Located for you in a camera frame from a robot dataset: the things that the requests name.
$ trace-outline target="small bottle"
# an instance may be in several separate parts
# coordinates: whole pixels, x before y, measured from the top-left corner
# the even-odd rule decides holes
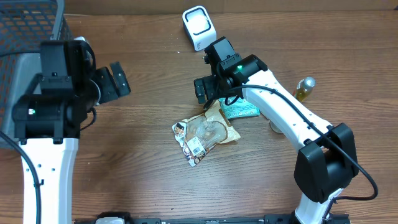
[[[299,81],[299,83],[297,84],[297,88],[293,91],[294,98],[296,98],[299,102],[302,102],[304,99],[306,99],[307,96],[311,94],[316,84],[317,83],[315,79],[312,77],[307,77]],[[282,131],[272,121],[269,122],[269,125],[271,129],[276,133],[282,133]]]

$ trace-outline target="metal wire basket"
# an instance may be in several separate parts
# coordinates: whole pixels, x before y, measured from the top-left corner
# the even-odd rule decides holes
[[[41,72],[40,55],[25,52],[38,52],[43,40],[73,38],[63,10],[63,0],[0,0],[0,127],[12,138],[12,107]],[[3,140],[0,147],[10,149]]]

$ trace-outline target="black mount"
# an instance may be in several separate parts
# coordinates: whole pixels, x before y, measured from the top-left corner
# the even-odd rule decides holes
[[[193,81],[198,102],[206,103],[207,99],[205,109],[218,98],[231,96],[242,98],[241,90],[230,91],[230,89],[246,83],[249,77],[258,71],[268,70],[267,65],[255,55],[242,59],[225,37],[211,43],[205,48],[205,53],[203,59],[205,63],[210,64],[211,75]]]
[[[329,129],[326,136],[357,162],[352,130],[344,123]],[[294,179],[310,200],[326,202],[331,193],[349,185],[358,168],[323,138],[308,139],[304,144],[297,154]]]
[[[94,105],[128,95],[131,90],[119,62],[96,69],[95,55],[82,40],[50,40],[40,45],[42,73],[36,74],[13,107],[15,138],[79,138],[80,124]],[[33,94],[40,85],[42,94]]]
[[[265,215],[264,217],[242,218],[185,218],[174,220],[161,220],[159,218],[131,218],[129,212],[104,212],[97,219],[104,217],[117,217],[124,220],[125,224],[300,224],[295,219],[294,212],[291,215]],[[95,224],[95,220],[76,220],[75,224]],[[325,224],[350,224],[348,215],[330,214]]]

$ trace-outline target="green led light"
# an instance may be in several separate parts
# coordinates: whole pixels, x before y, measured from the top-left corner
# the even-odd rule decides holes
[[[35,109],[30,109],[30,108],[29,108],[29,110],[28,110],[27,113],[28,113],[29,115],[36,114],[36,110],[35,110]]]

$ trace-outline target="paper packet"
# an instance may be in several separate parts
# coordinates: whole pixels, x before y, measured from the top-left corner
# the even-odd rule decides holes
[[[216,144],[236,141],[241,137],[226,119],[218,101],[205,113],[184,119],[173,125],[172,129],[192,167],[203,160]]]
[[[230,97],[228,99],[228,103],[231,103],[233,99],[234,97]],[[218,101],[220,101],[221,109],[223,110],[227,119],[260,115],[259,108],[249,103],[246,99],[239,98],[234,104],[230,106],[225,105],[225,98],[220,98],[218,99]]]

